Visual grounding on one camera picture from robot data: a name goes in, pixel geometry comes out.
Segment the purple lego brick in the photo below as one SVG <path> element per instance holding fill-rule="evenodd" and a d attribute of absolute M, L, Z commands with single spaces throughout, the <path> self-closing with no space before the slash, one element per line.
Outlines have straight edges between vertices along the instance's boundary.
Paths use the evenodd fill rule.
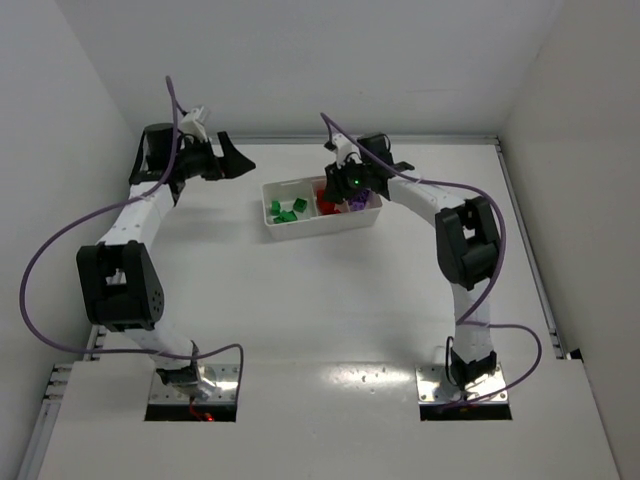
<path fill-rule="evenodd" d="M 349 209 L 351 211 L 362 211 L 367 208 L 371 196 L 371 191 L 368 189 L 362 190 L 354 197 L 347 201 Z"/>

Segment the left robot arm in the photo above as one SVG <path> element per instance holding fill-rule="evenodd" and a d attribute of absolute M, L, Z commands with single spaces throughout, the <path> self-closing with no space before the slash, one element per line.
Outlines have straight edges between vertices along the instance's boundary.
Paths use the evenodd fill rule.
<path fill-rule="evenodd" d="M 199 349 L 163 317 L 165 296 L 150 249 L 189 179 L 230 180 L 255 169 L 227 132 L 217 139 L 219 154 L 184 127 L 147 126 L 129 176 L 129 204 L 95 245 L 76 255 L 90 322 L 148 351 L 162 383 L 191 396 L 202 396 L 207 383 Z"/>

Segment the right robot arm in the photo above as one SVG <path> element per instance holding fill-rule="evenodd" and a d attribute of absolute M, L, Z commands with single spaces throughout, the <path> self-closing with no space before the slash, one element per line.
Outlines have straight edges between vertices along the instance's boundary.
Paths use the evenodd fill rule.
<path fill-rule="evenodd" d="M 454 335 L 446 347 L 445 373 L 464 391 L 495 372 L 489 295 L 502 253 L 490 202 L 483 196 L 463 199 L 440 186 L 426 184 L 414 166 L 395 162 L 386 135 L 362 136 L 351 142 L 333 132 L 325 148 L 335 161 L 325 167 L 324 199 L 343 203 L 369 190 L 402 205 L 435 230 L 437 263 L 454 300 Z"/>

